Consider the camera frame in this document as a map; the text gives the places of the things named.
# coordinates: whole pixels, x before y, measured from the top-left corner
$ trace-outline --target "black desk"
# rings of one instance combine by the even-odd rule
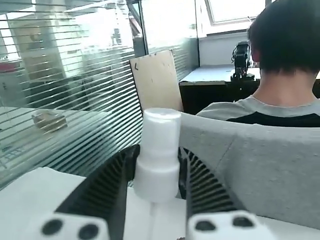
[[[184,111],[197,114],[211,103],[233,102],[252,95],[260,84],[260,70],[250,68],[248,72],[255,75],[255,81],[231,83],[233,65],[199,67],[194,70],[179,83]],[[320,74],[313,92],[320,98]]]

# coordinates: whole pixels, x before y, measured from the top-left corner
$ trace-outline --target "window frame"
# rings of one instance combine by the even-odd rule
[[[248,18],[238,18],[238,19],[232,19],[232,20],[226,20],[226,21],[217,21],[216,22],[214,13],[212,11],[211,0],[204,0],[204,2],[205,2],[207,14],[209,16],[209,21],[210,21],[211,27],[227,25],[227,24],[245,23],[245,22],[252,21],[252,20],[256,19],[256,17],[251,17],[249,19]],[[264,7],[266,8],[271,3],[272,3],[272,0],[265,0]]]

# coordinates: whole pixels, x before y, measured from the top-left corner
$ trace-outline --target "black hole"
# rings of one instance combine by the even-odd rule
[[[80,229],[78,237],[81,240],[90,240],[94,239],[98,235],[98,232],[99,228],[97,227],[97,225],[87,224]]]
[[[52,219],[48,221],[44,226],[42,227],[42,233],[46,236],[50,236],[53,234],[56,234],[60,231],[62,228],[62,221],[59,219]]]
[[[209,221],[198,221],[195,225],[195,229],[198,231],[213,231],[216,230],[216,227]]]
[[[233,226],[243,227],[243,228],[252,228],[254,226],[253,222],[246,217],[236,217],[233,219]]]

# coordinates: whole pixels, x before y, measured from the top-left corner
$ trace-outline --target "gray t-shirt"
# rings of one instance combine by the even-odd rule
[[[237,102],[212,103],[197,116],[244,124],[316,128],[320,127],[320,99],[307,105],[282,107],[249,96]]]

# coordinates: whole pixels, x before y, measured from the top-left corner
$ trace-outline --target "neck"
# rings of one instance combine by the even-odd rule
[[[315,76],[302,71],[294,74],[263,73],[260,86],[253,96],[268,105],[298,107],[314,102]]]

